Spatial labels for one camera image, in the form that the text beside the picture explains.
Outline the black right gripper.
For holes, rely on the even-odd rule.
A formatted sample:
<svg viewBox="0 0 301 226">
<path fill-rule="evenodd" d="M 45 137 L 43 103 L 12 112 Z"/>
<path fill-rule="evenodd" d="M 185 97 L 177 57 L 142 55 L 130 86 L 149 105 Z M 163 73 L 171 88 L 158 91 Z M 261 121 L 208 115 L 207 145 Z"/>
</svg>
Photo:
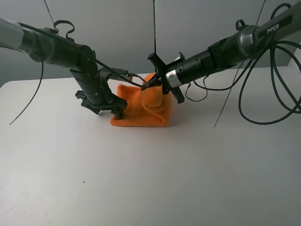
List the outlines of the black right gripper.
<svg viewBox="0 0 301 226">
<path fill-rule="evenodd" d="M 148 59 L 154 65 L 156 69 L 155 75 L 143 85 L 142 90 L 146 90 L 152 87 L 159 87 L 162 85 L 163 95 L 167 95 L 169 92 L 173 94 L 177 103 L 184 102 L 184 96 L 180 90 L 182 83 L 177 76 L 177 67 L 185 57 L 180 52 L 179 56 L 169 64 L 165 64 L 161 58 L 154 52 L 148 56 Z"/>
</svg>

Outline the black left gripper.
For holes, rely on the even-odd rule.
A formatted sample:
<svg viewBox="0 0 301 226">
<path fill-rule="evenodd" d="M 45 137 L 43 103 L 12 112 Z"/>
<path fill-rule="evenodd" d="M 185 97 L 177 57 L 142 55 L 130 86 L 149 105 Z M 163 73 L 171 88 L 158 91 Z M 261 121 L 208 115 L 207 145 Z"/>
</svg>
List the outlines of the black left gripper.
<svg viewBox="0 0 301 226">
<path fill-rule="evenodd" d="M 91 77 L 88 73 L 70 69 L 74 79 L 81 87 L 75 94 L 77 99 L 81 99 L 81 106 L 99 114 L 101 111 L 110 111 L 117 120 L 123 118 L 124 110 L 127 107 L 127 101 L 114 97 L 111 103 L 106 100 L 105 94 L 96 78 Z"/>
</svg>

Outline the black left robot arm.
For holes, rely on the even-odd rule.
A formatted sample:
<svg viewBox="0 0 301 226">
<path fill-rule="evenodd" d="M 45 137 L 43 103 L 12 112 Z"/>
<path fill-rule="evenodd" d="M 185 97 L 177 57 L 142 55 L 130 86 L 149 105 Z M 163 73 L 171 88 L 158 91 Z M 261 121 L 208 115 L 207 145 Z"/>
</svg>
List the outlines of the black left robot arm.
<svg viewBox="0 0 301 226">
<path fill-rule="evenodd" d="M 75 96 L 81 99 L 82 107 L 95 114 L 110 111 L 117 119 L 122 118 L 127 102 L 112 93 L 108 80 L 126 80 L 128 71 L 98 61 L 89 46 L 59 36 L 56 28 L 37 29 L 4 19 L 0 21 L 0 45 L 25 52 L 35 62 L 69 69 L 81 88 Z"/>
</svg>

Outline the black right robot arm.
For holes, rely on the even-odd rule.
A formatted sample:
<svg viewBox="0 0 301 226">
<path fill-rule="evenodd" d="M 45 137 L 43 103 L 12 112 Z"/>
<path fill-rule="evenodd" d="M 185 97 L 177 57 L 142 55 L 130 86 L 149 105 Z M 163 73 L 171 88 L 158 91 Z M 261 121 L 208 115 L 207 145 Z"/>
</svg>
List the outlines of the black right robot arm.
<svg viewBox="0 0 301 226">
<path fill-rule="evenodd" d="M 179 59 L 165 64 L 156 53 L 148 59 L 156 73 L 143 86 L 147 89 L 162 86 L 164 94 L 172 92 L 178 103 L 184 102 L 180 86 L 210 74 L 224 71 L 247 60 L 255 59 L 277 41 L 301 30 L 301 4 L 297 3 L 274 16 L 262 26 L 246 25 L 243 20 L 236 22 L 237 33 L 211 45 L 207 50 L 188 59 Z"/>
</svg>

